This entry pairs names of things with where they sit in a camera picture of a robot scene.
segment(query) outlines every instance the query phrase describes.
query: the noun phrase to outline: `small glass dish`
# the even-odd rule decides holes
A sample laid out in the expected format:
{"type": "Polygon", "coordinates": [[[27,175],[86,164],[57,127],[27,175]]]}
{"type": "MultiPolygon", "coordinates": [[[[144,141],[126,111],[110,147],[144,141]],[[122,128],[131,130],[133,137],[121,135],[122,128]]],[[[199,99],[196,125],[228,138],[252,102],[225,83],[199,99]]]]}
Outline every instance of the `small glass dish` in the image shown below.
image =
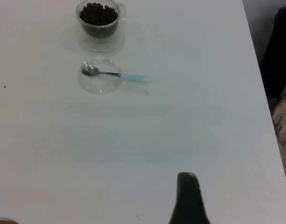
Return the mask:
{"type": "Polygon", "coordinates": [[[98,39],[108,38],[111,35],[113,35],[117,31],[119,20],[124,18],[125,13],[126,13],[125,6],[122,3],[116,3],[113,0],[85,0],[77,6],[76,10],[77,19],[81,23],[84,31],[88,35],[98,39]],[[96,26],[84,22],[80,18],[80,13],[83,10],[83,7],[87,6],[88,3],[97,3],[97,4],[100,3],[103,6],[107,5],[108,7],[114,8],[115,11],[118,13],[117,19],[114,22],[103,26],[96,26]]]}
{"type": "MultiPolygon", "coordinates": [[[[93,65],[99,71],[122,73],[121,68],[112,60],[105,57],[96,57],[86,61],[87,64],[93,65]]],[[[88,92],[96,94],[106,94],[116,90],[121,84],[121,78],[106,74],[96,76],[87,76],[82,73],[82,67],[79,69],[78,80],[80,85],[88,92]]]]}

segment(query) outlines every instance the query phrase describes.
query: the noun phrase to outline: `spoon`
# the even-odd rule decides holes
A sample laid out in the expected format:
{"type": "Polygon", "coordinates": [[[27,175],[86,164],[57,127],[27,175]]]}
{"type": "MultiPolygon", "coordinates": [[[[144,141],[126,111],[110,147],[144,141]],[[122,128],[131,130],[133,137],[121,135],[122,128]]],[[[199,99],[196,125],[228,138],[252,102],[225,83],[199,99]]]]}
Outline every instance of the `spoon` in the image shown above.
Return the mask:
{"type": "Polygon", "coordinates": [[[123,73],[113,73],[113,72],[103,72],[99,71],[96,67],[87,64],[86,62],[83,63],[82,66],[82,73],[86,76],[96,76],[98,74],[106,74],[110,76],[120,77],[125,80],[135,81],[140,83],[148,83],[149,78],[147,76],[136,76],[136,75],[128,75],[123,73]]]}

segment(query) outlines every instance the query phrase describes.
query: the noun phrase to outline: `white table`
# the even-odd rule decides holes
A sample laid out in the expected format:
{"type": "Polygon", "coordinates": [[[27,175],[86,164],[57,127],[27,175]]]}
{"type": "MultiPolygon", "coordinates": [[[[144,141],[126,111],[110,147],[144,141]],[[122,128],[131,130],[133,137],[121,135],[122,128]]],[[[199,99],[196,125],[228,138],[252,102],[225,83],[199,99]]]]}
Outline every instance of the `white table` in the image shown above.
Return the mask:
{"type": "Polygon", "coordinates": [[[0,1],[0,217],[167,224],[187,171],[213,224],[286,224],[242,2],[122,2],[126,42],[112,59],[151,83],[93,95],[77,81],[90,58],[75,39],[79,2],[0,1]]]}

